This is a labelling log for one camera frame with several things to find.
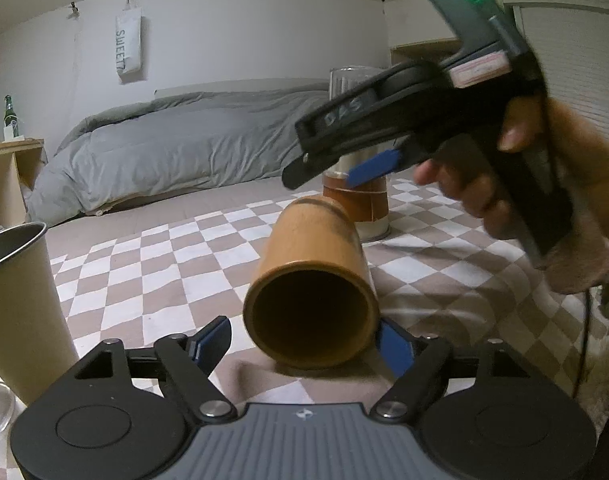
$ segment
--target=white wall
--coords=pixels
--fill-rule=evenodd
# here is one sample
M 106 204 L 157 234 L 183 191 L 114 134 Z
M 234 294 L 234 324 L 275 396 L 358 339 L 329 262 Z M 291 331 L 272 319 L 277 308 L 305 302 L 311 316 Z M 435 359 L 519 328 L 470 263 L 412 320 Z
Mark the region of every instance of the white wall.
M 391 46 L 453 37 L 428 0 L 395 0 L 385 4 L 385 11 Z
M 136 0 L 146 18 L 143 79 L 121 84 L 115 15 L 125 0 L 77 2 L 0 34 L 0 140 L 11 93 L 21 133 L 49 155 L 84 117 L 159 88 L 265 77 L 326 78 L 347 64 L 387 66 L 386 23 L 370 0 Z

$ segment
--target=cardboard tube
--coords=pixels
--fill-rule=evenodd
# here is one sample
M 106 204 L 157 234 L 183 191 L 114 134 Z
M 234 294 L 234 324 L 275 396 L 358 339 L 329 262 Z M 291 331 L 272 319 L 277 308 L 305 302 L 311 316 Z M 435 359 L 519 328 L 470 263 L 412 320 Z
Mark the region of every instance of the cardboard tube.
M 27 406 L 78 360 L 44 234 L 42 223 L 0 232 L 0 377 Z
M 244 301 L 254 342 L 288 367 L 329 368 L 360 354 L 378 319 L 366 258 L 342 206 L 322 196 L 288 205 Z

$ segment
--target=wooden shelf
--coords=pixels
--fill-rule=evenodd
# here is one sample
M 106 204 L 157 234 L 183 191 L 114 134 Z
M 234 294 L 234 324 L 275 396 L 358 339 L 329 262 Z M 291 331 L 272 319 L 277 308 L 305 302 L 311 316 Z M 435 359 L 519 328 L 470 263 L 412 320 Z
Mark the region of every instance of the wooden shelf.
M 395 65 L 409 59 L 441 61 L 458 52 L 461 45 L 462 42 L 457 38 L 446 38 L 394 46 L 391 49 L 391 64 Z
M 33 189 L 42 167 L 42 139 L 0 142 L 0 225 L 10 227 L 25 221 L 22 185 Z

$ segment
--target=bed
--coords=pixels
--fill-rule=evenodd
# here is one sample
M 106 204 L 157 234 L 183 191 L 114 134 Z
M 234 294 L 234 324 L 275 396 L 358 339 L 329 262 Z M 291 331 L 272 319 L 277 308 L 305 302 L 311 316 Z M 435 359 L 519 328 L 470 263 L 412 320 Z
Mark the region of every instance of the bed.
M 158 91 L 145 103 L 85 118 L 27 197 L 53 226 L 131 200 L 276 176 L 300 154 L 295 122 L 327 99 L 328 83 L 266 79 Z

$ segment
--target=checkered rug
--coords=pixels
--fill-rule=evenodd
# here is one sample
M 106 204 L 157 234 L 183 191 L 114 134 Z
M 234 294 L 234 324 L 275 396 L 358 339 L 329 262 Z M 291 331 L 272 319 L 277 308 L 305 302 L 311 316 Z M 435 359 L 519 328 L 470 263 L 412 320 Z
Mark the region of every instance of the checkered rug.
M 332 372 L 298 377 L 257 349 L 242 321 L 242 301 L 272 225 L 309 194 L 160 225 L 54 258 L 78 353 L 112 337 L 127 348 L 150 346 L 224 314 L 233 341 L 211 379 L 235 404 L 360 400 L 369 408 L 389 387 L 373 352 Z M 580 298 L 549 291 L 516 243 L 487 236 L 478 219 L 433 186 L 393 178 L 389 204 L 392 235 L 364 247 L 382 313 L 411 333 L 438 333 L 457 345 L 502 338 L 569 392 L 579 364 Z M 593 311 L 591 341 L 609 328 Z M 136 385 L 159 392 L 150 380 Z M 0 479 L 20 478 L 0 442 Z

